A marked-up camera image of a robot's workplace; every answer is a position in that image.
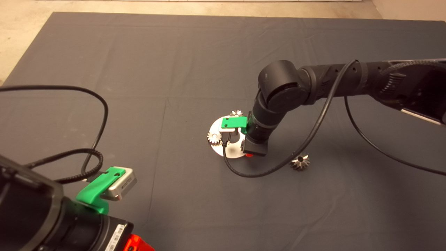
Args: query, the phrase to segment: white label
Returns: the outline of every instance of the white label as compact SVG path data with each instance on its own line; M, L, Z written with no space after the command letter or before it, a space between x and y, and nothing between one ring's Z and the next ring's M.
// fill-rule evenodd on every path
M118 226L116 226L115 232L111 236L111 239L108 242L108 245L107 245L107 248L105 249L105 251L114 251L115 250L116 244L118 244L118 241L121 238L124 228L125 228L125 226L122 224L118 224Z

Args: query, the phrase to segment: concrete floor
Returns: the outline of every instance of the concrete floor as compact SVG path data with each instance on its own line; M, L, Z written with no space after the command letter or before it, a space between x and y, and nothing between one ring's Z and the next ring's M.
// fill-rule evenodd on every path
M54 11L247 17L382 18L372 0L343 3L0 0L0 85Z

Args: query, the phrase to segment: table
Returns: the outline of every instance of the table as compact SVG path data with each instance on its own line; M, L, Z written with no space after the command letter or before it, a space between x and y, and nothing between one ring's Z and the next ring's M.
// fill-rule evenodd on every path
M307 148L305 172L238 177L206 134L218 117L252 108L257 75L274 60L300 67L444 58L445 44L439 21L53 13L5 86L76 85L107 100L98 150L105 167L131 167L138 178L123 201L110 203L110 215L135 223L157 250L441 250L446 180L372 149L342 99ZM267 157L233 165L258 172L278 163L306 137L322 103L288 113ZM351 106L386 151L446 170L443 128L366 96ZM102 116L99 102L70 92L5 93L0 107L0 152L20 163L89 147ZM39 172L75 174L83 158ZM84 185L65 193L73 198Z

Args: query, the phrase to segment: green 3d-printed bracket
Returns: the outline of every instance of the green 3d-printed bracket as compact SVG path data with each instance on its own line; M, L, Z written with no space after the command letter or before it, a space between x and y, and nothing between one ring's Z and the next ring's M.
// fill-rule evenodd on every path
M98 213L107 214L108 202L101 199L101 193L107 190L124 173L125 170L122 168L108 168L105 173L99 175L88 186L84 187L76 196L76 200L85 203L88 207L98 211Z
M223 118L222 128L241 128L241 132L246 134L247 117L226 117Z

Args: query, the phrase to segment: red robot part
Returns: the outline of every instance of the red robot part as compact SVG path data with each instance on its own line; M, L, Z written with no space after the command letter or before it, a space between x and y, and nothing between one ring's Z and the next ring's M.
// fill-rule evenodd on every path
M145 243L138 235L131 234L123 251L155 251L155 249Z

